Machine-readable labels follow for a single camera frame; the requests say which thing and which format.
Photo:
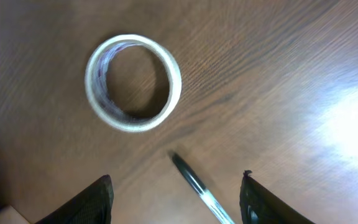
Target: brown tabletop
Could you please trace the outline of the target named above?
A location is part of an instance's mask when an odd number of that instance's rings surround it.
[[[101,121],[84,86],[93,50],[128,33],[168,49],[183,80],[138,134]],[[158,62],[136,47],[113,62],[112,98],[158,113]],[[36,222],[109,174],[113,223],[217,223],[169,150],[236,223],[245,169],[314,222],[358,223],[358,1],[0,0],[1,202]]]

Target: tape roll hole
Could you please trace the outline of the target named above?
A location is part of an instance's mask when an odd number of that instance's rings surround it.
[[[117,51],[106,74],[108,97],[131,122],[150,119],[165,106],[169,82],[161,60],[143,46]]]

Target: wooden table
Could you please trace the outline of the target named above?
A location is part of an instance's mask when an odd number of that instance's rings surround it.
[[[83,83],[125,33],[171,51],[183,79],[140,134],[102,122]],[[113,64],[112,98],[157,113],[158,62],[133,48]],[[169,150],[237,223],[245,169],[316,223],[358,223],[358,1],[0,0],[0,202],[36,222],[109,174],[113,223],[217,223]]]

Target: white ring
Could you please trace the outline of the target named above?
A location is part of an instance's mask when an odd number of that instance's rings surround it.
[[[158,115],[149,119],[125,114],[110,100],[107,91],[106,73],[110,60],[122,49],[134,45],[143,46],[153,52],[162,61],[168,75],[168,101]],[[180,70],[171,53],[158,43],[141,35],[118,35],[102,43],[93,52],[86,66],[85,90],[96,114],[110,126],[131,133],[147,131],[165,120],[178,103],[181,92]]]

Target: beige object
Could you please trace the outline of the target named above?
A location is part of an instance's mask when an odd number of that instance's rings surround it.
[[[29,224],[14,208],[5,207],[0,211],[0,224]]]

